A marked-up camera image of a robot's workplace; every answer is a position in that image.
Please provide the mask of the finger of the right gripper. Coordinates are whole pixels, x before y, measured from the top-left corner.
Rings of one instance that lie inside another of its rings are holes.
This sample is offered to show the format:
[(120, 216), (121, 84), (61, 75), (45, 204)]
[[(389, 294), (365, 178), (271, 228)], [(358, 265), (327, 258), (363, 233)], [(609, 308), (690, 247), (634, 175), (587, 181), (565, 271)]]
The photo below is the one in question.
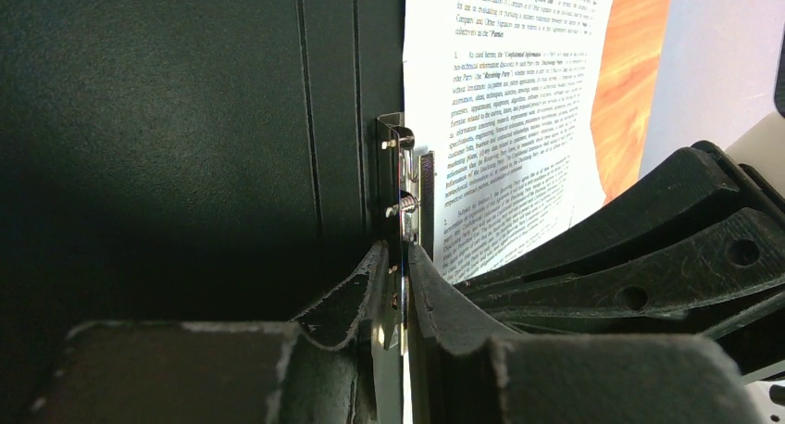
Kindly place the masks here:
[(784, 201), (751, 167), (700, 141), (458, 289), (503, 323), (754, 321), (784, 307)]

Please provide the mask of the printed paper sheet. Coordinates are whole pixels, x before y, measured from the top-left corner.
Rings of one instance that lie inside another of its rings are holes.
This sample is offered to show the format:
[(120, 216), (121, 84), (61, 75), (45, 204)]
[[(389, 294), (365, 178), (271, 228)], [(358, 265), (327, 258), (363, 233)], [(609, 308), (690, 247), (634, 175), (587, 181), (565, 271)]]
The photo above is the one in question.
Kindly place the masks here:
[(405, 0), (405, 124), (434, 155), (433, 262), (501, 267), (604, 204), (591, 114), (613, 0)]

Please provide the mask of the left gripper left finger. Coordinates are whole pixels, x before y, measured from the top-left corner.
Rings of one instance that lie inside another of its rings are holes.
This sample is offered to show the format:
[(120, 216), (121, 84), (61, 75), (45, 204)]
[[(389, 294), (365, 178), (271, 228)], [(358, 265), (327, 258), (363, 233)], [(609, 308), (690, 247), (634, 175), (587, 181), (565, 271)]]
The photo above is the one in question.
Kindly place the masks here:
[(31, 404), (34, 423), (381, 423), (372, 319), (389, 247), (287, 322), (88, 322)]

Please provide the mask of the red folder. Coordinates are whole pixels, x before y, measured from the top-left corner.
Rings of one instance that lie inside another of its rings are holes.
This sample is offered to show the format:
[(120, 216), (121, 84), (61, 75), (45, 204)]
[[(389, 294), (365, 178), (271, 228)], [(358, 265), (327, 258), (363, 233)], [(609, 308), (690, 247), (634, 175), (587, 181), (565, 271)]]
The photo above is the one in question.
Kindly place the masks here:
[(377, 233), (405, 0), (1, 0), (1, 419), (92, 319), (293, 317)]

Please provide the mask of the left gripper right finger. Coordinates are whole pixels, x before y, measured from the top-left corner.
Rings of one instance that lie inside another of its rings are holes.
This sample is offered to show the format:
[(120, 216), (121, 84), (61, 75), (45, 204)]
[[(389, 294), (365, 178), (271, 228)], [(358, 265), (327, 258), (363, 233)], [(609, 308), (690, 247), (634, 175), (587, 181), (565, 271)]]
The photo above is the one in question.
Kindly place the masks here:
[(732, 360), (695, 335), (530, 335), (408, 248), (416, 423), (757, 423)]

